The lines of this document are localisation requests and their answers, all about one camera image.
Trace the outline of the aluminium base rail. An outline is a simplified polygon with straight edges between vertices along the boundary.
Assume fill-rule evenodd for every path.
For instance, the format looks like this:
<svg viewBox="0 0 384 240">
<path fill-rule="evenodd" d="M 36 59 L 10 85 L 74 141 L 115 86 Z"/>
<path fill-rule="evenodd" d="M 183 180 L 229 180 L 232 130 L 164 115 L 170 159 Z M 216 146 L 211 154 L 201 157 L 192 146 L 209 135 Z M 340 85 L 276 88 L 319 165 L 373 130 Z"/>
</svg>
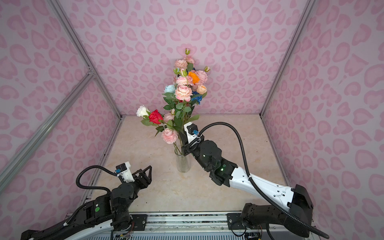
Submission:
<svg viewBox="0 0 384 240">
<path fill-rule="evenodd" d="M 240 212 L 133 212 L 134 229 L 113 231 L 108 223 L 81 231 L 73 240 L 299 240 L 281 225 L 246 229 Z"/>
</svg>

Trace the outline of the aluminium frame post right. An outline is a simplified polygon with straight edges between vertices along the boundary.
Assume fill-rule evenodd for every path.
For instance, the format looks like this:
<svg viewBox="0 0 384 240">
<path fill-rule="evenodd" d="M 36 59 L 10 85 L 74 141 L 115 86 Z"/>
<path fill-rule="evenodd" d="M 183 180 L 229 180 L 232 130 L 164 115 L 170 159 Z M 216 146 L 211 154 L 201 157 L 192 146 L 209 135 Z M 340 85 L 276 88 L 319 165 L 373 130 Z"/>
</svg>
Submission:
<svg viewBox="0 0 384 240">
<path fill-rule="evenodd" d="M 293 32 L 293 35 L 291 37 L 291 40 L 289 41 L 289 45 L 285 51 L 284 57 L 282 58 L 281 64 L 278 68 L 278 71 L 275 75 L 275 78 L 272 82 L 272 86 L 267 94 L 266 101 L 262 107 L 262 110 L 260 112 L 260 117 L 263 119 L 266 115 L 267 109 L 272 101 L 272 97 L 274 93 L 276 92 L 277 86 L 282 79 L 283 73 L 287 66 L 289 65 L 289 62 L 291 60 L 292 55 L 294 54 L 295 48 L 300 42 L 300 39 L 302 35 L 304 34 L 304 30 L 306 29 L 310 18 L 313 15 L 313 12 L 316 10 L 316 7 L 318 5 L 319 1 L 316 0 L 309 0 L 306 2 L 305 8 L 303 10 L 303 13 L 299 19 L 298 25 L 295 28 L 295 31 Z"/>
</svg>

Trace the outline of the pink rose bud spray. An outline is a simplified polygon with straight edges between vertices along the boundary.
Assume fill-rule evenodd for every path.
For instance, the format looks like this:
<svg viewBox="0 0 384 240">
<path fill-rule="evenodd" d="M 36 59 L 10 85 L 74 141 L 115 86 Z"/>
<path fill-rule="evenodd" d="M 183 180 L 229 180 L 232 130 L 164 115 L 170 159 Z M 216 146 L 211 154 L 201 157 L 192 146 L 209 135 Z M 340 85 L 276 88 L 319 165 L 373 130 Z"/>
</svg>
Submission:
<svg viewBox="0 0 384 240">
<path fill-rule="evenodd" d="M 174 67 L 176 69 L 184 69 L 187 72 L 193 70 L 195 66 L 195 60 L 191 56 L 191 50 L 189 48 L 185 49 L 185 56 L 182 59 L 176 60 Z"/>
</svg>

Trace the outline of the tall clear ribbed glass vase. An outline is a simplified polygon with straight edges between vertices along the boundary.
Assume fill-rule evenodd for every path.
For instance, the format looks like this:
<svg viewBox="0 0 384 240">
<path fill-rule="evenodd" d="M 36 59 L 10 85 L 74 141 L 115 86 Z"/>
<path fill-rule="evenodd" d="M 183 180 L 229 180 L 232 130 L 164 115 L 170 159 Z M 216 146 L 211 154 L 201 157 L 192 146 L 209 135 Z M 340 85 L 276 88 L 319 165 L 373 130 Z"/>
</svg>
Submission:
<svg viewBox="0 0 384 240">
<path fill-rule="evenodd" d="M 177 169 L 181 173 L 187 173 L 191 169 L 191 162 L 188 157 L 183 156 L 179 149 L 175 147 Z"/>
</svg>

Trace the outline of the orange flower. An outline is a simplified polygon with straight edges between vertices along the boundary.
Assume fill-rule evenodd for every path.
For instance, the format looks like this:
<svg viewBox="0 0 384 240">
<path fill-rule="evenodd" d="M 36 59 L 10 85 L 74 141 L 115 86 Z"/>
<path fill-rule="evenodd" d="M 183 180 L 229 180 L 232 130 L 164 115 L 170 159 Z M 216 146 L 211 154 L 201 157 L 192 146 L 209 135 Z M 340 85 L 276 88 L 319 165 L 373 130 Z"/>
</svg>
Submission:
<svg viewBox="0 0 384 240">
<path fill-rule="evenodd" d="M 189 72 L 188 76 L 191 79 L 190 80 L 191 85 L 195 85 L 195 84 L 197 84 L 200 81 L 200 78 L 198 77 L 198 75 L 195 72 Z"/>
</svg>

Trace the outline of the pink peony flower spray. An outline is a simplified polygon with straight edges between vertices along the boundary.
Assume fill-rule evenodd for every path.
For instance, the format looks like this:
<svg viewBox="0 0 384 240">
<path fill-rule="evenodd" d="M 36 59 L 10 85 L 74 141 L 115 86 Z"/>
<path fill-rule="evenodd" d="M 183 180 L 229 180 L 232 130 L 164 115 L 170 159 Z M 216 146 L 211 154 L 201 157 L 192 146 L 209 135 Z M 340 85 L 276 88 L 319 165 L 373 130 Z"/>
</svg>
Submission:
<svg viewBox="0 0 384 240">
<path fill-rule="evenodd" d="M 197 82 L 197 85 L 203 85 L 208 80 L 207 72 L 210 71 L 210 67 L 205 66 L 204 70 L 196 71 L 196 75 L 199 78 L 199 81 Z"/>
</svg>

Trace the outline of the light blue flower spray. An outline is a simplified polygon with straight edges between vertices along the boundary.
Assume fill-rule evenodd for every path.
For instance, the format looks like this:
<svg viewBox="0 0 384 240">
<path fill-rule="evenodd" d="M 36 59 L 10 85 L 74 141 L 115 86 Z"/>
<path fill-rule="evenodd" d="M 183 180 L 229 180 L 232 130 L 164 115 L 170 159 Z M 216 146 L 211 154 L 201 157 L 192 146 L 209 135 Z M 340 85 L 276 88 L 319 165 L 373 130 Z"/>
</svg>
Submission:
<svg viewBox="0 0 384 240">
<path fill-rule="evenodd" d="M 174 73 L 176 74 L 174 76 L 174 82 L 171 85 L 167 85 L 165 87 L 164 100 L 167 103 L 167 107 L 164 107 L 165 110 L 174 111 L 174 114 L 179 111 L 177 108 L 177 105 L 180 103 L 183 103 L 183 100 L 179 100 L 175 94 L 175 91 L 178 89 L 178 84 L 176 83 L 176 80 L 181 76 L 181 69 L 175 68 Z"/>
</svg>

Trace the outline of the aluminium diagonal frame bar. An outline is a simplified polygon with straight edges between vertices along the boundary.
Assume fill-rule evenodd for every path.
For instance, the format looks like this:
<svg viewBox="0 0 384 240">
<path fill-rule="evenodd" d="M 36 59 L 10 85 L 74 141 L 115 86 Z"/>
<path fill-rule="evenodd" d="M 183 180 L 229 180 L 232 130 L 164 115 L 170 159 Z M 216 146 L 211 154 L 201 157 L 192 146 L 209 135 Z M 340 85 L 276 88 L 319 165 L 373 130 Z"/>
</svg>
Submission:
<svg viewBox="0 0 384 240">
<path fill-rule="evenodd" d="M 72 105 L 87 88 L 94 78 L 94 72 L 88 74 L 77 84 L 70 94 L 58 105 L 52 114 L 42 123 L 37 131 L 29 138 L 20 150 L 11 158 L 1 173 L 1 193 L 5 191 L 14 177 L 21 171 L 31 155 L 41 146 L 51 131 L 56 127 Z"/>
</svg>

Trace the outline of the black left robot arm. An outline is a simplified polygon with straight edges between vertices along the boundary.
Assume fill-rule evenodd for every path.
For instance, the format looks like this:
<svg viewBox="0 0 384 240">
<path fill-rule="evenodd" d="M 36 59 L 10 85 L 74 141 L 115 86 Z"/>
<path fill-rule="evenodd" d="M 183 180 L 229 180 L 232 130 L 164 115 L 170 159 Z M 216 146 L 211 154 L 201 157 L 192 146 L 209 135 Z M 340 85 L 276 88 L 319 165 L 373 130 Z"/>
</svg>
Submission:
<svg viewBox="0 0 384 240">
<path fill-rule="evenodd" d="M 119 178 L 121 184 L 110 190 L 107 187 L 85 186 L 81 184 L 82 176 L 93 169 L 104 171 Z M 68 218 L 45 230 L 26 230 L 22 240 L 74 240 L 87 238 L 91 232 L 102 229 L 125 231 L 133 229 L 133 218 L 129 208 L 138 198 L 140 190 L 146 189 L 152 182 L 152 166 L 130 173 L 128 164 L 121 164 L 112 172 L 108 169 L 93 165 L 82 170 L 76 178 L 76 185 L 84 190 L 102 190 L 106 194 L 95 200 L 82 204 Z"/>
</svg>

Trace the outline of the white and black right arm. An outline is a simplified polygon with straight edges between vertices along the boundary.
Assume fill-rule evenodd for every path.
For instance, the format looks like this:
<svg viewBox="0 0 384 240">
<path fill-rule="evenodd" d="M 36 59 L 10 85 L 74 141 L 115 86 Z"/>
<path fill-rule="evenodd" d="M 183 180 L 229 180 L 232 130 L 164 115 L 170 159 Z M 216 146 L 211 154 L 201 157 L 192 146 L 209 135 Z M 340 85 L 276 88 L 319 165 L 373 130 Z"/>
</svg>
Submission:
<svg viewBox="0 0 384 240">
<path fill-rule="evenodd" d="M 191 154 L 216 185 L 239 189 L 268 202 L 263 206 L 245 204 L 241 214 L 244 227 L 281 225 L 297 236 L 309 237 L 314 205 L 305 187 L 283 186 L 247 174 L 245 169 L 223 158 L 222 150 L 213 141 L 193 145 L 184 141 L 182 153 Z"/>
</svg>

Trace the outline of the peach rose stem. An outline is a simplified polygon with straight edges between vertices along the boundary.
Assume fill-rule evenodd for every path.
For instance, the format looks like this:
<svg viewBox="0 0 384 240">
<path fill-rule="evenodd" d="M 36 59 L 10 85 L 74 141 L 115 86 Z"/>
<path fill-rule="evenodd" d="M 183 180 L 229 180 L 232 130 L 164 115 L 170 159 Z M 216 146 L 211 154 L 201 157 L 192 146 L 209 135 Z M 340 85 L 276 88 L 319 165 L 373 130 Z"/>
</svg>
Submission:
<svg viewBox="0 0 384 240">
<path fill-rule="evenodd" d="M 200 95 L 204 95 L 207 92 L 207 88 L 204 85 L 199 85 L 196 92 Z"/>
</svg>

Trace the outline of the large pink rose spray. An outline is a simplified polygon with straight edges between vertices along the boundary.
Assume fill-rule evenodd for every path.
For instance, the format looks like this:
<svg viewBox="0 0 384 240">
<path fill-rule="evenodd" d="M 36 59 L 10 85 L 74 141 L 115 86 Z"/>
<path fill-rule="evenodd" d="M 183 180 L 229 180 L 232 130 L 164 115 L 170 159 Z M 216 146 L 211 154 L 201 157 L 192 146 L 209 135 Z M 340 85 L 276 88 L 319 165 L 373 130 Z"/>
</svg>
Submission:
<svg viewBox="0 0 384 240">
<path fill-rule="evenodd" d="M 179 149 L 183 145 L 184 124 L 198 120 L 200 117 L 193 114 L 195 107 L 198 105 L 193 105 L 191 100 L 193 92 L 196 92 L 199 85 L 191 85 L 188 73 L 186 70 L 181 69 L 181 76 L 176 80 L 178 89 L 175 91 L 175 94 L 179 100 L 183 100 L 183 103 L 177 105 L 179 111 L 175 113 L 174 117 L 174 124 L 179 133 L 179 140 L 177 141 Z"/>
</svg>

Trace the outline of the aluminium frame corner post left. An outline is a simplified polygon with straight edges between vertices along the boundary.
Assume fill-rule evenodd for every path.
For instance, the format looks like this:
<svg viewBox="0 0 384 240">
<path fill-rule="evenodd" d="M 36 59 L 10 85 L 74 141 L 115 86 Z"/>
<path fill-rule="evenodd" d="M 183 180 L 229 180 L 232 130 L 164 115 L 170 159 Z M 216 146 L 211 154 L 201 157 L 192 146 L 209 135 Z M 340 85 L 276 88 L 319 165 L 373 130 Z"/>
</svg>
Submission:
<svg viewBox="0 0 384 240">
<path fill-rule="evenodd" d="M 101 76 L 99 75 L 94 63 L 92 62 L 85 45 L 79 38 L 78 34 L 76 33 L 75 29 L 73 28 L 73 25 L 67 16 L 66 12 L 63 9 L 63 6 L 61 5 L 60 1 L 57 0 L 48 0 L 47 3 L 50 5 L 52 8 L 54 14 L 58 18 L 58 21 L 64 28 L 65 32 L 69 36 L 72 44 L 74 45 L 75 49 L 77 50 L 78 54 L 80 55 L 81 59 L 89 69 L 89 71 L 94 75 L 95 81 L 100 88 L 102 94 L 107 100 L 107 103 L 110 105 L 112 108 L 113 112 L 117 116 L 119 120 L 123 118 L 123 114 L 120 112 L 120 110 L 117 107 L 117 104 L 112 98 L 112 95 L 109 93 L 106 85 L 104 84 Z"/>
</svg>

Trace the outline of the white rose spray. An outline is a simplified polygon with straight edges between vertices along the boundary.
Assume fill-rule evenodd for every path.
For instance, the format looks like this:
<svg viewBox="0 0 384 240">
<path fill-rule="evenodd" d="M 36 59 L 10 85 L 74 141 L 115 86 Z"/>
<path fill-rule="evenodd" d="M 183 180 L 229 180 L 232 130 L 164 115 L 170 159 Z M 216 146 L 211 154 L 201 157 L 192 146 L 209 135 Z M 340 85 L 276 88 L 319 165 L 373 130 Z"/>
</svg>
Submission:
<svg viewBox="0 0 384 240">
<path fill-rule="evenodd" d="M 141 123 L 145 126 L 155 126 L 155 115 L 145 106 L 140 106 L 136 112 L 139 118 L 142 118 Z"/>
</svg>

